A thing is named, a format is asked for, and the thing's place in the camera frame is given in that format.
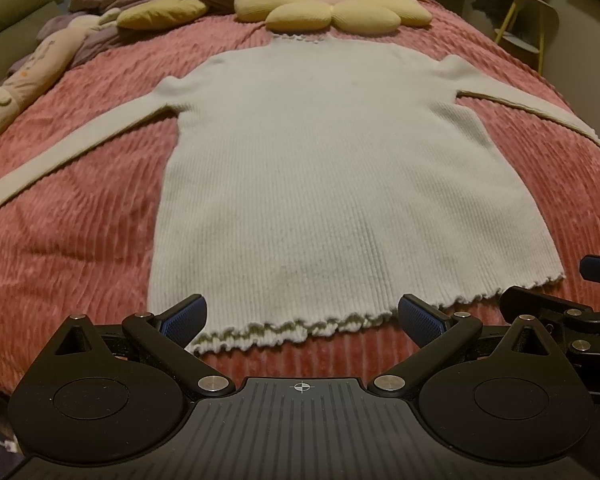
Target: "yellow flower pillow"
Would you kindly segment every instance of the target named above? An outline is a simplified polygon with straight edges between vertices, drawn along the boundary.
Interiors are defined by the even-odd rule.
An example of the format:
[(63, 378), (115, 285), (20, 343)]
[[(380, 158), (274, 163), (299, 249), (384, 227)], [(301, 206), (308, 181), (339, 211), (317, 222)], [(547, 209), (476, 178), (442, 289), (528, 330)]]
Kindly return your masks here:
[(274, 32), (311, 32), (333, 23), (344, 32), (375, 35), (431, 22), (417, 0), (235, 0), (234, 7), (242, 22), (265, 22)]
[(207, 11), (200, 0), (151, 0), (120, 12), (116, 24), (133, 30), (165, 30), (193, 22)]

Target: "triangular cutout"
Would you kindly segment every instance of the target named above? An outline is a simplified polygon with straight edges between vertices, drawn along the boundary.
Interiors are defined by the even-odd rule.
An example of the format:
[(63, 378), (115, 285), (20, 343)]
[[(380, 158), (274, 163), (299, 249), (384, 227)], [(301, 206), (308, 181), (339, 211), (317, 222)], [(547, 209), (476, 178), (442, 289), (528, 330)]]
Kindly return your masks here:
[(89, 350), (91, 350), (91, 345), (82, 329), (78, 326), (72, 326), (64, 341), (60, 343), (56, 355), (79, 354)]
[(521, 354), (533, 354), (533, 355), (549, 355), (538, 334), (531, 327), (524, 327), (520, 332), (520, 337), (513, 345), (512, 350), (514, 352), (520, 352)]

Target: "white sweater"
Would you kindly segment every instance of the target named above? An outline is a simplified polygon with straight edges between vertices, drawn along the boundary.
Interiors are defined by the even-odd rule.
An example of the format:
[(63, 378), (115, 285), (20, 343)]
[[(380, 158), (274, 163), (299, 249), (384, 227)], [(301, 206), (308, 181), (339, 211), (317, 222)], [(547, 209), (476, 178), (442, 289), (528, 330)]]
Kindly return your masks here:
[(358, 330), (408, 292), (449, 306), (561, 279), (533, 198), (459, 94), (600, 145), (573, 114), (457, 56), (277, 38), (90, 121), (0, 179), (0, 205), (133, 124), (178, 112), (148, 306), (203, 294), (200, 351)]

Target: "gray ribbed plate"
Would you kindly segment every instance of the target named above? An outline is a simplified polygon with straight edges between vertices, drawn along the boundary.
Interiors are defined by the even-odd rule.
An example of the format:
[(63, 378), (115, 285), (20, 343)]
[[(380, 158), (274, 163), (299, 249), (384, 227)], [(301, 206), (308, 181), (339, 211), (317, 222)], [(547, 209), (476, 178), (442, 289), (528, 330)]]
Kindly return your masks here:
[[(480, 431), (479, 428), (467, 431)], [(434, 440), (400, 399), (354, 379), (247, 380), (201, 400), (162, 447), (122, 464), (67, 467), (34, 458), (15, 480), (594, 480), (570, 458), (531, 468), (473, 462)]]

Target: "bed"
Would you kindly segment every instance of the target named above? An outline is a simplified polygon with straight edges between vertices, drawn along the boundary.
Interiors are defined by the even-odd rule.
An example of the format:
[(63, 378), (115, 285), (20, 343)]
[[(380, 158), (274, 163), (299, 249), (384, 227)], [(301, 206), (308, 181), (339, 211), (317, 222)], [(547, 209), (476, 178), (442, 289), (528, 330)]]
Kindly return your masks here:
[[(567, 106), (547, 81), (460, 17), (432, 0), (420, 1), (433, 15), (429, 28), (401, 27), (368, 41), (396, 43), (435, 59), (457, 54), (494, 78)], [(99, 54), (65, 73), (3, 134), (0, 177), (91, 118), (150, 92), (165, 76), (182, 77), (210, 56), (261, 46), (270, 38), (262, 24), (211, 15)], [(600, 148), (521, 110), (476, 98), (461, 102), (478, 114), (518, 172), (555, 241), (566, 279), (544, 291), (600, 310), (600, 285), (578, 275), (581, 257), (600, 254)], [(146, 309), (161, 179), (177, 135), (175, 118), (163, 114), (0, 209), (1, 391), (13, 391), (69, 314), (85, 312), (96, 324), (113, 324)], [(457, 304), (450, 309), (455, 310), (469, 311), (485, 324), (504, 324), (495, 298)], [(392, 319), (355, 333), (202, 358), (238, 384), (254, 375), (359, 376), (366, 382), (414, 351)]]

